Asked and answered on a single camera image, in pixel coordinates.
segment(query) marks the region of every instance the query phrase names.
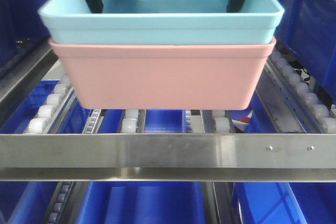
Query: stacked containers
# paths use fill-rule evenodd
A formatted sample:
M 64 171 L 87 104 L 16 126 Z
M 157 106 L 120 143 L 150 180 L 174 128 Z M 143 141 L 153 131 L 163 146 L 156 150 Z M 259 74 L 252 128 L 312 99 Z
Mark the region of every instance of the stacked containers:
M 283 9 L 246 0 L 226 13 L 227 2 L 103 0 L 92 14 L 85 0 L 50 0 L 39 13 L 84 107 L 239 110 Z

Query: metal frame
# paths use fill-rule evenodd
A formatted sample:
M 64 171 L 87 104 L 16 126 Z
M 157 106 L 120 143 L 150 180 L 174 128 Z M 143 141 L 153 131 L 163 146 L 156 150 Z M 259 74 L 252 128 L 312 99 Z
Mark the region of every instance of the metal frame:
M 12 77 L 0 81 L 4 86 L 0 92 L 0 125 L 55 61 L 44 41 L 14 69 Z M 265 101 L 268 99 L 265 107 L 272 117 L 276 115 L 270 103 L 274 98 L 265 96 L 275 86 L 272 81 L 265 81 L 270 76 L 280 83 L 281 89 L 275 87 L 274 92 L 289 88 L 276 69 L 266 64 L 257 91 Z M 285 102 L 278 111 L 290 111 L 292 104 L 300 106 L 292 93 L 288 97 L 291 104 Z M 288 114 L 288 122 L 300 122 L 295 113 Z M 144 127 L 144 117 L 145 111 L 140 115 L 139 132 Z M 203 111 L 202 117 L 205 132 L 212 132 L 210 112 Z M 280 125 L 279 120 L 273 121 L 280 132 L 289 132 L 291 128 L 302 132 L 304 128 L 300 123 Z M 300 133 L 0 135 L 0 180 L 335 182 L 335 137 Z

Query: stainless steel bar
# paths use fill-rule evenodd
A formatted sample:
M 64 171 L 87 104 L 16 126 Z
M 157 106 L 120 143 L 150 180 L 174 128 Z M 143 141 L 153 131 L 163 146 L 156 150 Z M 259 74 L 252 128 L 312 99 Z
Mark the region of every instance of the stainless steel bar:
M 335 134 L 3 134 L 0 167 L 336 168 L 335 137 Z
M 140 110 L 137 133 L 145 132 L 147 110 Z
M 48 41 L 41 42 L 0 80 L 0 127 L 56 62 Z
M 0 180 L 336 182 L 336 169 L 253 168 L 2 168 Z

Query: plastic container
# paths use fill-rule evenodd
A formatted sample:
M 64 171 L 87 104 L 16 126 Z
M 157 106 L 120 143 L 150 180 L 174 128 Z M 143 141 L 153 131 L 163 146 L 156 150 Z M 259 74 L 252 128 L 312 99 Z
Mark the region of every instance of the plastic container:
M 50 0 L 39 13 L 59 44 L 228 45 L 270 43 L 284 11 L 277 0 L 246 0 L 241 13 L 225 13 L 227 0 L 164 1 L 176 9 L 114 0 L 114 13 L 92 14 L 85 0 Z
M 244 223 L 312 223 L 305 222 L 288 183 L 235 183 L 234 193 L 237 194 Z
M 8 0 L 16 39 L 46 38 L 48 29 L 43 25 L 37 10 L 47 0 Z
M 145 133 L 185 133 L 184 110 L 147 110 Z
M 0 182 L 0 223 L 42 223 L 57 182 Z
M 79 102 L 76 102 L 69 116 L 63 121 L 59 133 L 82 133 L 90 112 L 91 110 L 82 108 Z
M 242 110 L 275 40 L 221 46 L 50 43 L 85 108 Z
M 76 224 L 205 224 L 195 182 L 90 182 Z
M 335 183 L 235 183 L 234 198 L 244 223 L 320 224 L 336 223 L 335 192 Z
M 0 0 L 0 68 L 17 53 L 8 0 Z
M 51 94 L 57 80 L 41 81 L 0 129 L 2 134 L 21 134 Z
M 277 39 L 336 99 L 336 0 L 279 0 L 286 9 Z

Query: blue storage bin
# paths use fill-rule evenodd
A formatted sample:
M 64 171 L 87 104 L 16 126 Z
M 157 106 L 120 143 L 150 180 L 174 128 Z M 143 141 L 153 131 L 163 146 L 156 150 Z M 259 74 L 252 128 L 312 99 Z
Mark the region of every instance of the blue storage bin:
M 200 183 L 91 182 L 76 224 L 205 224 Z
M 280 0 L 276 37 L 336 99 L 336 0 Z
M 28 127 L 30 120 L 34 118 L 39 107 L 45 103 L 47 96 L 51 94 L 57 83 L 58 80 L 41 81 L 3 125 L 0 133 L 23 133 Z
M 122 123 L 123 110 L 107 110 L 98 133 L 117 133 Z
M 75 102 L 76 105 L 68 114 L 68 117 L 63 120 L 62 126 L 58 133 L 82 133 L 84 130 L 85 123 L 90 115 L 91 110 L 84 109 L 78 101 Z
M 8 0 L 0 0 L 0 68 L 17 53 Z
M 57 182 L 0 182 L 0 223 L 41 223 Z
M 245 224 L 307 223 L 288 183 L 235 183 L 234 190 Z
M 147 110 L 146 133 L 181 133 L 186 132 L 184 110 Z
M 47 0 L 8 0 L 11 11 L 15 37 L 46 38 L 48 29 L 43 25 L 37 10 Z
M 227 0 L 105 2 L 114 13 L 92 14 L 85 0 L 49 0 L 39 13 L 59 44 L 224 45 L 270 43 L 284 11 L 277 0 L 246 0 L 240 13 L 225 13 Z

